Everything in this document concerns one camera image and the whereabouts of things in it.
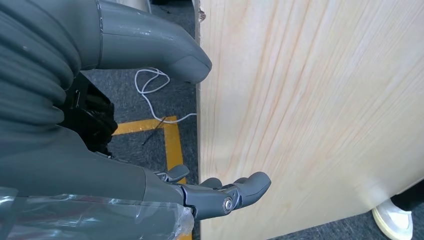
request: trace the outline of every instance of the gray carpet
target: gray carpet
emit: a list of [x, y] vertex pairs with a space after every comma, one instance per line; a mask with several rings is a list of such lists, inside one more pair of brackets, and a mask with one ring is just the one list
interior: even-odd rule
[[[194, 10], [190, 0], [171, 1], [167, 5], [152, 6], [153, 14], [181, 25], [192, 36], [195, 32]], [[135, 69], [131, 70], [91, 70], [84, 74], [115, 104], [115, 118], [119, 123], [152, 119], [144, 99], [134, 87]], [[196, 111], [195, 86], [171, 80], [170, 84], [149, 95], [158, 117], [178, 118]], [[184, 164], [191, 170], [187, 182], [198, 183], [197, 124], [190, 117], [178, 124]], [[155, 134], [144, 146], [141, 143], [150, 132], [137, 132], [113, 137], [110, 151], [121, 160], [144, 166], [152, 170], [166, 169], [164, 135]], [[424, 240], [424, 206], [413, 212], [414, 238]], [[193, 230], [193, 239], [200, 239], [199, 223]], [[294, 232], [275, 240], [385, 240], [370, 212], [317, 227]]]

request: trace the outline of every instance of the robotic arm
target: robotic arm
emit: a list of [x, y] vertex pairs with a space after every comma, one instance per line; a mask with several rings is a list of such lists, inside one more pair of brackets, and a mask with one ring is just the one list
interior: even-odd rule
[[[204, 80], [212, 63], [181, 27], [102, 0], [0, 0], [0, 29], [1, 187], [22, 198], [66, 193], [175, 203], [197, 220], [251, 205], [269, 188], [263, 172], [225, 186], [216, 178], [178, 184], [185, 166], [153, 172], [120, 163], [57, 125], [64, 115], [54, 105], [64, 102], [80, 70], [155, 67], [180, 81]], [[156, 228], [171, 224], [160, 215], [152, 221], [163, 222]]]

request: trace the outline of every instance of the white shoe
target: white shoe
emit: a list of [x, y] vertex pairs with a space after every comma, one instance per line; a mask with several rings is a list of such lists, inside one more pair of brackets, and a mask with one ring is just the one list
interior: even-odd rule
[[412, 239], [411, 211], [404, 211], [389, 199], [372, 209], [378, 228], [391, 240]]

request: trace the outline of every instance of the plastic wrap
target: plastic wrap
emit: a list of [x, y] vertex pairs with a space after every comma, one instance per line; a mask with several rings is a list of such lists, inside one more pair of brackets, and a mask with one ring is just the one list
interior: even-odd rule
[[21, 197], [0, 187], [0, 236], [8, 232], [8, 240], [173, 240], [191, 233], [193, 225], [190, 208], [177, 203]]

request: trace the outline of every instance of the wooden board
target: wooden board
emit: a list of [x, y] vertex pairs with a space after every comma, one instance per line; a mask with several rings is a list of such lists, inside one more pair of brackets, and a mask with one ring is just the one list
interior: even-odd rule
[[203, 221], [203, 240], [361, 214], [424, 177], [424, 1], [200, 0], [195, 11], [213, 62], [198, 92], [200, 180], [272, 180], [257, 204]]

